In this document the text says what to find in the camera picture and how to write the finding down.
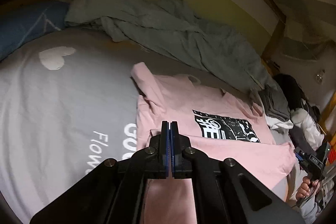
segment finger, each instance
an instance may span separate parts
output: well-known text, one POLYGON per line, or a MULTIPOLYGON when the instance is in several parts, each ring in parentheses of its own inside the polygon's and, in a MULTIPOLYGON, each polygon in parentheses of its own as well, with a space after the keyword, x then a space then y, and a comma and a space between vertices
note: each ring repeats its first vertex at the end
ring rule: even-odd
POLYGON ((306 183, 306 184, 310 184, 310 179, 308 177, 304 177, 303 179, 303 182, 306 183))
POLYGON ((302 189, 302 188, 299 188, 297 192, 300 193, 300 194, 302 194, 302 195, 304 195, 304 196, 309 196, 309 193, 306 190, 302 189))
POLYGON ((301 186, 300 186, 300 188, 302 188, 302 189, 306 190, 307 192, 309 192, 309 186, 306 183, 302 183, 301 186))
POLYGON ((297 193, 295 197, 296 197, 296 200, 299 200, 300 198, 305 198, 305 196, 301 193, 297 193))

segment metal screw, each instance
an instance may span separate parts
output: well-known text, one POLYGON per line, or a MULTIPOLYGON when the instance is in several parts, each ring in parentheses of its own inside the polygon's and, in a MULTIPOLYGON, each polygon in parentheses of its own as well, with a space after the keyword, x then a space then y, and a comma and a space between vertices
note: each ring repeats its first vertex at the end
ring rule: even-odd
POLYGON ((227 158, 224 161, 228 166, 234 166, 236 164, 236 161, 233 158, 227 158))
POLYGON ((155 151, 156 151, 156 149, 154 147, 151 147, 151 146, 145 148, 145 152, 147 154, 154 154, 155 151))
POLYGON ((112 167, 117 161, 115 159, 106 159, 104 160, 104 165, 107 167, 112 167))
POLYGON ((196 149, 189 146, 184 151, 188 154, 194 154, 196 152, 196 149))

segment crumpled blanket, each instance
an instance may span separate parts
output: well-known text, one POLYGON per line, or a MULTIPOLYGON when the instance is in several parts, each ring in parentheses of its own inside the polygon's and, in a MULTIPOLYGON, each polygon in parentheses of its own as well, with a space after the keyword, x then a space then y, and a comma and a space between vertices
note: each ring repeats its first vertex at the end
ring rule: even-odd
POLYGON ((201 19, 182 0, 74 0, 68 26, 105 31, 209 71, 239 91, 275 86, 249 42, 234 28, 201 19))

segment heart shape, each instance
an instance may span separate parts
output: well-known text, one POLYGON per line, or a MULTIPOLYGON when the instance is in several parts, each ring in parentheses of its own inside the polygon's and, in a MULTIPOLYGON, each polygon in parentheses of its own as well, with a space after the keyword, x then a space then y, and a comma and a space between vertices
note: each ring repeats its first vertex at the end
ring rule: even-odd
POLYGON ((39 52, 39 58, 43 66, 48 70, 58 70, 64 65, 63 56, 74 54, 76 50, 71 47, 55 47, 39 52))

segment blue fabric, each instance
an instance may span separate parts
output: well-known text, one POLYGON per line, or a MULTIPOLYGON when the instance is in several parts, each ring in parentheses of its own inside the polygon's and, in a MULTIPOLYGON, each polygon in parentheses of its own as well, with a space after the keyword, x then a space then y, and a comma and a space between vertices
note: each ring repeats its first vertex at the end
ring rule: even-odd
POLYGON ((64 29, 69 4, 45 1, 0 16, 0 61, 23 44, 64 29))

